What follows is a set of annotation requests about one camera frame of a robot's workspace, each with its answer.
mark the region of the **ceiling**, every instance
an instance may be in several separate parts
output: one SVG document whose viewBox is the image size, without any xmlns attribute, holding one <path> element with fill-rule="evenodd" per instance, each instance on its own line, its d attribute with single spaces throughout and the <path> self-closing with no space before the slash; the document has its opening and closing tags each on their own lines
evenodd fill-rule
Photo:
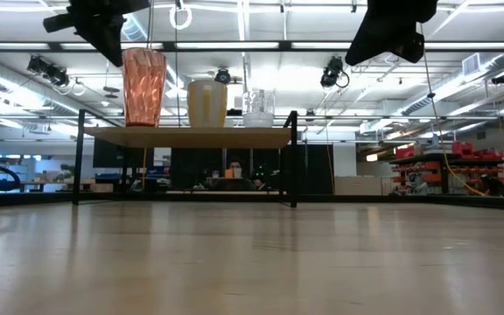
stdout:
<svg viewBox="0 0 504 315">
<path fill-rule="evenodd" d="M 169 20 L 172 2 L 155 1 L 152 40 L 210 41 L 210 40 L 352 40 L 364 16 L 366 1 L 357 1 L 356 13 L 350 13 L 350 1 L 285 0 L 286 13 L 280 12 L 280 1 L 249 1 L 250 13 L 244 14 L 244 28 L 239 29 L 238 6 L 235 0 L 185 1 L 192 8 L 192 22 L 184 30 L 175 31 Z M 52 34 L 45 32 L 42 20 L 63 13 L 68 1 L 5 0 L 0 1 L 0 41 L 81 41 L 73 29 Z M 424 28 L 428 40 L 504 41 L 504 0 L 439 1 L 440 10 Z M 139 11 L 129 17 L 122 35 L 123 41 L 144 41 L 149 14 Z M 71 77 L 79 79 L 87 88 L 82 95 L 68 94 L 97 112 L 120 115 L 123 98 L 102 106 L 102 88 L 123 89 L 122 71 L 107 66 L 107 61 L 96 52 L 42 52 L 48 61 L 67 69 Z M 26 70 L 31 57 L 28 52 L 0 52 L 0 65 L 22 74 L 26 81 L 33 80 L 50 87 L 46 80 L 32 78 Z M 165 52 L 169 66 L 185 81 L 210 78 L 219 67 L 228 68 L 242 78 L 244 59 L 240 52 Z M 411 64 L 385 53 L 363 64 L 347 69 L 351 85 L 344 90 L 324 90 L 319 82 L 322 69 L 336 52 L 247 52 L 248 85 L 250 88 L 275 90 L 276 113 L 288 115 L 291 110 L 304 114 L 316 109 L 317 114 L 328 115 L 383 115 L 384 100 L 407 100 L 425 94 L 427 74 L 425 64 Z M 470 52 L 430 52 L 427 54 L 431 83 L 437 82 L 462 67 L 462 60 Z M 444 101 L 460 106 L 483 97 L 484 86 L 476 84 L 467 90 L 450 95 Z M 171 115 L 186 100 L 164 96 L 164 115 Z"/>
</svg>

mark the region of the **plastic container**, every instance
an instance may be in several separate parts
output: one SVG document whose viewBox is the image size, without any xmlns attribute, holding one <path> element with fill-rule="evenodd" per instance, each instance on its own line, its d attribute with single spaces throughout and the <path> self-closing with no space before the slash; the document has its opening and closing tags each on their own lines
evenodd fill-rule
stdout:
<svg viewBox="0 0 504 315">
<path fill-rule="evenodd" d="M 152 49 L 122 53 L 126 127 L 157 127 L 165 88 L 166 57 Z"/>
<path fill-rule="evenodd" d="M 227 117 L 227 86 L 214 80 L 188 84 L 188 115 L 193 128 L 219 128 Z"/>
<path fill-rule="evenodd" d="M 242 117 L 246 128 L 271 128 L 276 112 L 276 97 L 264 90 L 249 91 L 242 96 Z"/>
</svg>

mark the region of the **duct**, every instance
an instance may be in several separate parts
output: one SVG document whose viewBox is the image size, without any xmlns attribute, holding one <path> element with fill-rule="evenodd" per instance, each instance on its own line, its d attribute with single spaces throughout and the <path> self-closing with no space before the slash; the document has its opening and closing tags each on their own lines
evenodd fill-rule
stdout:
<svg viewBox="0 0 504 315">
<path fill-rule="evenodd" d="M 432 84 L 431 90 L 435 94 L 434 101 L 438 102 L 446 97 L 456 94 L 471 86 L 470 83 L 478 80 L 488 80 L 499 75 L 504 71 L 504 53 L 476 53 L 471 58 L 475 58 L 476 68 L 474 72 L 468 73 L 468 69 L 460 69 L 455 73 L 445 77 L 441 81 Z M 431 105 L 431 99 L 428 97 L 428 92 L 416 95 L 406 101 L 406 105 L 399 108 L 392 115 L 408 116 L 415 111 Z M 375 131 L 392 123 L 390 120 L 382 119 L 377 122 L 368 122 L 362 127 L 365 131 Z"/>
<path fill-rule="evenodd" d="M 60 95 L 50 87 L 46 87 L 34 80 L 25 78 L 9 68 L 0 65 L 0 86 L 5 86 L 7 90 L 21 89 L 24 93 L 38 98 L 41 102 L 52 102 L 53 104 L 66 109 L 69 113 L 79 113 L 79 109 L 87 109 L 96 114 L 101 114 L 97 110 L 90 108 L 67 96 Z"/>
</svg>

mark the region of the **table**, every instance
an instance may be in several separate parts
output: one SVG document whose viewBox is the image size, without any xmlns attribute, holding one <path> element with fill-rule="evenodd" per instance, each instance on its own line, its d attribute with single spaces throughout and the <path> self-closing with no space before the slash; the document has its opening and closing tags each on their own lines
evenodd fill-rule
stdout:
<svg viewBox="0 0 504 315">
<path fill-rule="evenodd" d="M 73 185 L 73 203 L 79 204 L 79 180 L 83 136 L 85 134 L 106 140 L 112 144 L 128 148 L 235 148 L 235 149 L 281 149 L 290 142 L 289 194 L 284 194 L 283 185 L 279 189 L 282 199 L 297 207 L 298 199 L 298 113 L 291 111 L 283 128 L 152 128 L 152 127 L 95 127 L 85 128 L 85 109 L 80 110 L 78 120 L 77 147 Z M 127 192 L 127 161 L 122 168 L 122 193 Z M 279 157 L 280 169 L 285 169 L 284 157 Z M 280 172 L 284 182 L 284 172 Z"/>
<path fill-rule="evenodd" d="M 390 161 L 389 163 L 392 165 L 409 165 L 418 162 L 439 162 L 440 163 L 440 174 L 441 174 L 441 192 L 443 194 L 449 193 L 449 185 L 448 185 L 448 169 L 446 167 L 446 161 L 448 160 L 448 164 L 450 166 L 464 166 L 464 165 L 477 165 L 477 166 L 494 166 L 504 164 L 504 160 L 500 159 L 462 159 L 460 155 L 457 154 L 445 154 L 443 153 L 430 153 L 423 154 L 414 157 L 406 157 L 397 159 L 394 161 Z M 405 177 L 405 171 L 401 173 L 402 177 Z"/>
</svg>

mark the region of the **white cylinder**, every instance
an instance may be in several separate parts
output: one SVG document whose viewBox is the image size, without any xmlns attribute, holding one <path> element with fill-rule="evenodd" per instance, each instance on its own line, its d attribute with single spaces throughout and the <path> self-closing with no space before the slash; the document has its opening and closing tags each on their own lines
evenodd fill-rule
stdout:
<svg viewBox="0 0 504 315">
<path fill-rule="evenodd" d="M 223 127 L 227 116 L 227 86 L 213 80 L 188 84 L 190 126 Z"/>
</svg>

